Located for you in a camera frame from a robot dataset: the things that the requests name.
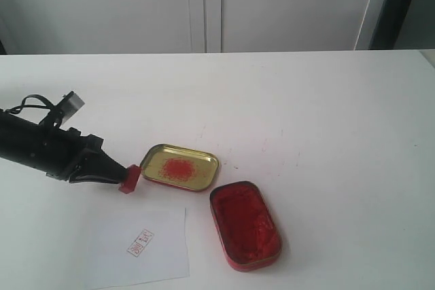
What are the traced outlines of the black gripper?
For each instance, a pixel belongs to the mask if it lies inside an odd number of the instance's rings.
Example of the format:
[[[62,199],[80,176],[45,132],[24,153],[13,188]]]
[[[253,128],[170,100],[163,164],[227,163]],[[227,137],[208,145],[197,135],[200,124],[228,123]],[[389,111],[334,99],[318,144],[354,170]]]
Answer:
[[[43,142],[46,175],[69,183],[120,184],[127,176],[127,168],[102,151],[103,141],[72,127],[51,130]]]

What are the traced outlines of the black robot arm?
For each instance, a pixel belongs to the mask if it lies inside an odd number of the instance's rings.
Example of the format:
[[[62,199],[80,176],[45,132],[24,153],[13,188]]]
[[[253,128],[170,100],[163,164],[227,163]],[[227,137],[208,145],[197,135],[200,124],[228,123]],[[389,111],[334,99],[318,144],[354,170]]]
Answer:
[[[128,169],[102,149],[103,139],[79,130],[49,128],[1,111],[1,157],[70,183],[119,184]]]

